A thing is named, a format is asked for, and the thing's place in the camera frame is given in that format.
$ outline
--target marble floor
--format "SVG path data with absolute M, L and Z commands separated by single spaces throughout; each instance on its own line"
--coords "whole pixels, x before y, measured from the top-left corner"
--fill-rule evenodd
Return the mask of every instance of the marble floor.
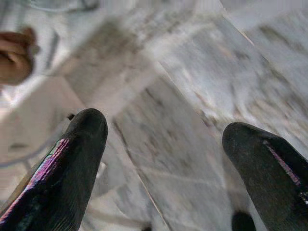
M 66 116 L 94 107 L 109 135 L 81 231 L 231 231 L 237 210 L 267 230 L 221 134 L 248 122 L 308 158 L 307 3 L 101 0 L 62 13 L 9 4 L 1 28 L 32 25 L 41 53 L 33 76 L 2 91 L 0 203 Z

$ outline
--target floor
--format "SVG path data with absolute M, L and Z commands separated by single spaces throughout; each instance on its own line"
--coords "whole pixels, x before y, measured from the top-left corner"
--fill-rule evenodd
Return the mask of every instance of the floor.
M 308 158 L 307 3 L 102 0 L 65 13 L 9 6 L 2 28 L 32 25 L 41 53 L 31 78 L 2 91 L 0 202 L 63 132 L 65 117 L 95 107 L 109 136 L 80 230 L 231 231 L 233 212 L 244 210 L 265 231 L 221 134 L 248 122 Z

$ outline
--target purple reflective stripe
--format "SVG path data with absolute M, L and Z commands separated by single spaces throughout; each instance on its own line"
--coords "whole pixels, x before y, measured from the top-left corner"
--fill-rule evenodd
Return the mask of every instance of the purple reflective stripe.
M 22 191 L 22 193 L 14 200 L 7 211 L 1 216 L 0 224 L 2 224 L 8 215 L 14 210 L 14 207 L 18 204 L 18 201 L 23 197 L 23 195 L 32 189 L 39 181 L 45 181 L 52 171 L 57 167 L 57 159 L 62 153 L 63 149 L 67 147 L 69 139 L 61 139 L 57 142 L 54 149 L 50 152 L 48 156 L 45 157 L 42 164 L 35 171 L 34 175 L 30 179 L 29 183 Z
M 274 151 L 274 149 L 272 149 L 269 145 L 269 143 L 267 141 L 264 141 L 263 144 L 269 149 L 269 151 L 273 154 L 273 156 L 275 157 L 275 159 L 278 161 L 278 163 L 280 164 L 280 166 L 284 169 L 284 171 L 286 172 L 286 174 L 289 175 L 289 177 L 292 179 L 292 181 L 299 186 L 301 184 L 301 181 L 299 179 L 299 177 L 293 173 L 292 169 L 287 165 L 287 163 L 281 159 L 281 157 Z

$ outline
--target hand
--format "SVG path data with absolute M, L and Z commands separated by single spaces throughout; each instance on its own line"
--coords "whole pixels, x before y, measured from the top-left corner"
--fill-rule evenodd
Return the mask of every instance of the hand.
M 31 28 L 22 33 L 0 32 L 0 84 L 18 85 L 31 74 L 28 49 L 35 40 Z

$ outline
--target human hand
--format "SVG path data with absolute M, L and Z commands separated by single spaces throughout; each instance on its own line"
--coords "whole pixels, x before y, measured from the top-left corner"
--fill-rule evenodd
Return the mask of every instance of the human hand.
M 22 33 L 0 32 L 0 84 L 18 85 L 31 74 L 33 62 L 28 50 L 35 40 L 31 28 Z

